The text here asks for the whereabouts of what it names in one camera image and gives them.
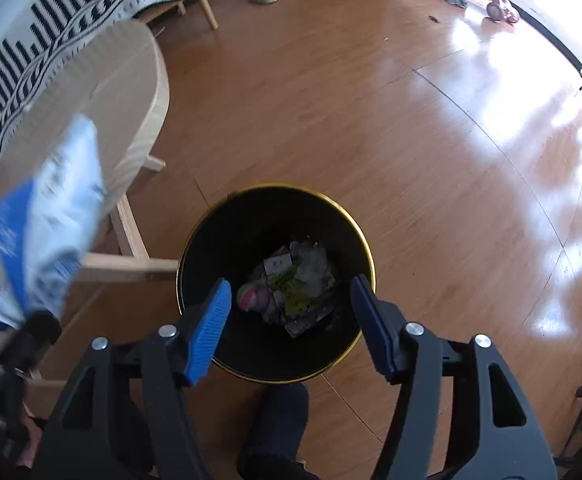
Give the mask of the pink purple toy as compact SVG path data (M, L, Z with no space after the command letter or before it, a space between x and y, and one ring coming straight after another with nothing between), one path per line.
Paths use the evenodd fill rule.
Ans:
M236 294L236 304L244 311L265 311L271 302L270 290L257 283L243 285Z

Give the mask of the yellow popcorn snack bag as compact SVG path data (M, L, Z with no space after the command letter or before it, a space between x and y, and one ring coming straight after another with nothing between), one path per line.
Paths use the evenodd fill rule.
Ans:
M274 301L283 310L287 318L299 318L305 315L312 305L307 284L296 275L297 265L274 274L268 278L268 286L274 292Z

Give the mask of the person dark foot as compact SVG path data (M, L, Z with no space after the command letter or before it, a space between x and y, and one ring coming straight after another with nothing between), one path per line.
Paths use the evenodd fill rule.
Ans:
M297 458L309 416L304 384L268 385L259 393L236 459L242 479L318 479Z

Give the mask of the blue white tissue pack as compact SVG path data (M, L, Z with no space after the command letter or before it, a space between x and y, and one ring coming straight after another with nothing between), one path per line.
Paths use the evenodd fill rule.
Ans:
M98 129L79 114L39 169L0 200L0 324L18 327L36 312L62 316L104 196Z

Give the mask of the black gold trash bin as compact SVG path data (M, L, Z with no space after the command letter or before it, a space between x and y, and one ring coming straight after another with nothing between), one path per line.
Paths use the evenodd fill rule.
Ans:
M290 184L259 184L211 206L190 234L177 271L181 309L217 280L231 308L214 363L258 384L318 376L361 337L350 304L356 276L376 280L369 243L327 195Z

